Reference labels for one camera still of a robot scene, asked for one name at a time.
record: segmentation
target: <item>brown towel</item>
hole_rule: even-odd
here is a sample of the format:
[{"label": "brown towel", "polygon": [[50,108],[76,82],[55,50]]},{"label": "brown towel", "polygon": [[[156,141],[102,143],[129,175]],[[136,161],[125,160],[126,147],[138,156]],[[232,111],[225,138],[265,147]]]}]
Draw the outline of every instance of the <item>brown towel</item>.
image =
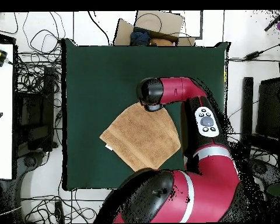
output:
[{"label": "brown towel", "polygon": [[132,170],[158,169],[180,149],[175,125],[165,109],[147,112],[140,103],[125,109],[101,134]]}]

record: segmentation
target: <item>power cable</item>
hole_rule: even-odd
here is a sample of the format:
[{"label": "power cable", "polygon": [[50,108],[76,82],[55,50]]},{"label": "power cable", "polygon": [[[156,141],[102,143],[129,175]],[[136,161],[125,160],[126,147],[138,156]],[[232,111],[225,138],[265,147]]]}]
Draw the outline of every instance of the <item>power cable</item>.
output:
[{"label": "power cable", "polygon": [[108,46],[110,45],[110,42],[109,42],[109,38],[108,38],[108,35],[105,33],[105,31],[95,22],[95,20],[93,20],[91,14],[89,11],[87,11],[89,17],[91,18],[92,22],[103,32],[103,34],[107,37],[107,41],[108,41]]}]

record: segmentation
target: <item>wire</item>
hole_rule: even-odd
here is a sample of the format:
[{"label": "wire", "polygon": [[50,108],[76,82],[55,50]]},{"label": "wire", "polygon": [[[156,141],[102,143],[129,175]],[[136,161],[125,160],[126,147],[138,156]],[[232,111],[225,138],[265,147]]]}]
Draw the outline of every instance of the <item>wire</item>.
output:
[{"label": "wire", "polygon": [[0,30],[0,32],[2,32],[2,33],[8,33],[8,34],[16,34],[16,33],[18,32],[18,30],[19,30],[19,25],[17,24],[18,21],[17,21],[17,19],[16,19],[16,13],[14,12],[13,14],[14,14],[15,20],[16,20],[16,31],[13,32],[13,33],[10,33],[10,32],[8,32],[8,31],[1,31],[1,30]]},{"label": "wire", "polygon": [[161,31],[161,29],[162,29],[162,21],[161,21],[160,17],[158,17],[156,14],[153,14],[153,13],[145,13],[145,14],[143,14],[142,16],[139,16],[139,17],[136,19],[135,25],[134,25],[134,26],[136,26],[137,21],[138,21],[141,17],[143,17],[143,16],[145,16],[145,15],[153,15],[153,16],[156,16],[156,17],[159,19],[159,21],[160,21],[160,29],[159,29],[158,33],[160,33],[160,31]]},{"label": "wire", "polygon": [[257,62],[280,62],[280,60],[268,60],[268,59],[251,59],[251,60],[246,60],[243,58],[229,58],[228,61],[231,62],[251,62],[251,61],[257,61]]},{"label": "wire", "polygon": [[36,38],[36,36],[37,36],[38,34],[40,34],[41,32],[44,32],[44,31],[45,31],[45,32],[50,33],[51,36],[54,37],[54,38],[57,40],[55,47],[54,47],[51,51],[49,51],[48,53],[54,52],[54,51],[57,49],[58,42],[59,42],[58,40],[60,39],[60,38],[59,38],[59,31],[58,31],[58,26],[57,26],[56,20],[55,20],[53,14],[52,14],[51,12],[49,12],[49,13],[50,13],[50,15],[52,16],[53,21],[54,21],[54,23],[55,23],[56,31],[57,31],[57,36],[53,35],[53,33],[52,33],[51,31],[49,31],[49,30],[47,30],[47,29],[43,29],[43,30],[38,31],[38,32],[33,36],[33,38],[30,40],[30,42],[29,42],[29,41],[28,41],[28,38],[27,38],[27,35],[26,35],[26,33],[25,33],[25,30],[24,30],[24,26],[25,26],[25,24],[26,24],[26,21],[27,21],[29,12],[27,13],[27,16],[26,16],[26,18],[25,18],[25,21],[24,21],[24,24],[23,24],[23,27],[22,27],[29,48],[32,49],[32,50],[34,50],[34,51],[37,51],[37,52],[40,53],[40,54],[43,53],[43,51],[41,51],[42,49],[41,49],[41,50],[38,50],[38,49],[36,49],[35,47],[32,46],[32,41]]},{"label": "wire", "polygon": [[22,207],[22,206],[17,207],[16,209],[12,209],[11,211],[8,211],[8,212],[1,213],[0,216],[9,214],[9,213],[11,213],[11,212],[13,212],[13,211],[17,211],[17,210],[20,209],[21,207]]},{"label": "wire", "polygon": [[246,55],[244,58],[231,58],[229,59],[229,61],[234,61],[234,62],[244,62],[244,61],[265,61],[265,62],[280,62],[278,60],[256,60],[255,58],[259,57],[260,54],[270,50],[270,49],[273,49],[277,46],[280,46],[280,43],[277,44],[277,45],[274,45],[266,50],[263,50],[263,51],[255,51],[255,52],[252,52],[248,55]]},{"label": "wire", "polygon": [[47,162],[48,162],[48,160],[49,160],[49,157],[50,157],[50,152],[49,152],[49,154],[48,154],[47,161],[46,161],[44,164],[42,164],[41,166],[44,166],[44,165],[46,165],[46,164],[47,164]]},{"label": "wire", "polygon": [[191,36],[188,35],[187,33],[183,33],[183,32],[176,32],[176,33],[165,34],[165,35],[160,36],[159,38],[162,38],[162,37],[165,37],[165,36],[169,36],[169,35],[172,35],[172,34],[185,34],[188,37],[188,40],[190,42],[189,37],[191,37]]},{"label": "wire", "polygon": [[242,108],[243,108],[243,107],[241,107],[240,109],[238,109],[237,111],[235,111],[234,113],[232,113],[228,118],[230,118],[232,115],[234,115],[235,113],[237,113],[238,111],[240,111]]},{"label": "wire", "polygon": [[[41,200],[49,200],[49,199],[45,199],[47,197],[58,197],[56,195],[45,195],[45,196],[38,196],[38,197],[31,197],[31,198],[21,198],[21,201],[41,201]],[[91,200],[91,199],[76,199],[75,201],[81,201],[81,202],[103,202],[104,200]],[[63,201],[65,202],[70,202],[70,199],[63,199]]]},{"label": "wire", "polygon": [[[184,30],[185,30],[186,33],[188,33],[185,23],[186,23],[186,17],[184,17]],[[190,46],[193,46],[188,36],[187,36],[187,38],[188,38]]]},{"label": "wire", "polygon": [[105,31],[95,22],[95,20],[93,20],[90,12],[88,11],[88,15],[89,17],[91,18],[92,22],[103,32],[103,34],[107,37],[107,41],[108,41],[108,46],[110,45],[110,42],[109,42],[109,38],[108,38],[108,35],[105,33]]}]

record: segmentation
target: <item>black border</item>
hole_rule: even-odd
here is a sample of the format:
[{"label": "black border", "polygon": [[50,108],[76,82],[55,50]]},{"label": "black border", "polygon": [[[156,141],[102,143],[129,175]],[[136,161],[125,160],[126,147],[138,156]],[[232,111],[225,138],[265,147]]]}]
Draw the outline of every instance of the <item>black border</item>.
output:
[{"label": "black border", "polygon": [[68,164],[68,149],[67,149],[67,45],[65,44],[66,39],[61,39],[61,100],[62,100],[62,189],[67,191],[67,181],[68,181],[68,174],[67,174],[67,164]]},{"label": "black border", "polygon": [[0,34],[0,44],[13,45],[13,74],[12,74],[12,180],[16,179],[17,171],[17,148],[18,148],[18,135],[16,126],[18,121],[18,105],[16,104],[16,93],[18,92],[18,77],[19,77],[19,61],[18,61],[18,46],[16,39],[3,34]]}]

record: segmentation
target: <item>red robot arm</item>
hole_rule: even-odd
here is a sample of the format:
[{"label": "red robot arm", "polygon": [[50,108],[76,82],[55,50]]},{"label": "red robot arm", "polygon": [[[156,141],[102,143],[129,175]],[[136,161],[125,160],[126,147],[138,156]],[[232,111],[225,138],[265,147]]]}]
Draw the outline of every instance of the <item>red robot arm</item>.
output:
[{"label": "red robot arm", "polygon": [[204,90],[190,78],[148,78],[138,85],[137,95],[147,111],[183,102],[188,125],[184,155],[188,162],[185,171],[153,171],[145,177],[148,171],[140,170],[129,178],[122,186],[128,187],[127,183],[143,177],[114,222],[240,221],[246,202],[227,142]]}]

